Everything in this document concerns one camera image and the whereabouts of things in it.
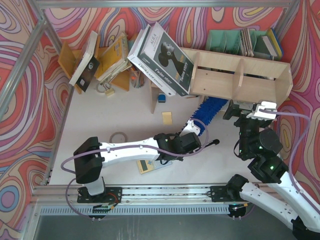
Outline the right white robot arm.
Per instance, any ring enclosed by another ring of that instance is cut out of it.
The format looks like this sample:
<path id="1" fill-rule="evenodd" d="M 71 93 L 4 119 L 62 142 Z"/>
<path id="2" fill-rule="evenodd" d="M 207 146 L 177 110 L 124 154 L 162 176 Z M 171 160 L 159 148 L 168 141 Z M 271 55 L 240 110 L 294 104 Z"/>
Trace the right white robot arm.
<path id="1" fill-rule="evenodd" d="M 278 116 L 288 112 L 277 111 L 274 102 L 262 101 L 251 109 L 229 102 L 224 120 L 237 117 L 239 128 L 236 157 L 250 160 L 248 169 L 260 182 L 274 189 L 283 201 L 263 192 L 247 178 L 235 174 L 224 187 L 231 201 L 245 200 L 265 210 L 291 229 L 298 240 L 320 238 L 320 205 L 295 179 L 292 163 L 286 164 L 279 156 L 283 148 L 277 133 L 268 126 Z"/>

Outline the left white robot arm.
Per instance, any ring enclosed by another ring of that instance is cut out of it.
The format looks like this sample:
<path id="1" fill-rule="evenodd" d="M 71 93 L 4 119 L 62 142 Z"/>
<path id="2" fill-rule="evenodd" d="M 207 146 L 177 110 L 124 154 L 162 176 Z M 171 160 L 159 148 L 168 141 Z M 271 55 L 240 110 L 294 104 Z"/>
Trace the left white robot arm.
<path id="1" fill-rule="evenodd" d="M 140 141 L 107 143 L 99 142 L 96 136 L 90 137 L 73 153 L 75 181 L 84 185 L 90 196 L 101 195 L 105 191 L 103 168 L 125 161 L 159 161 L 161 164 L 182 161 L 202 147 L 200 131 L 190 119 L 180 133 L 159 133 Z"/>

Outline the blue microfiber duster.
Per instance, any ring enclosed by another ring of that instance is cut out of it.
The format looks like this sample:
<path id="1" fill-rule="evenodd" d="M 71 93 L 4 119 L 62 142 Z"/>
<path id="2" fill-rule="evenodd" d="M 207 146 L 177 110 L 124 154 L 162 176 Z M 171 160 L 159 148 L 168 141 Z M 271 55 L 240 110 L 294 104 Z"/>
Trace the blue microfiber duster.
<path id="1" fill-rule="evenodd" d="M 226 99 L 208 97 L 203 103 L 200 104 L 191 118 L 200 120 L 207 127 L 227 102 L 228 100 Z"/>

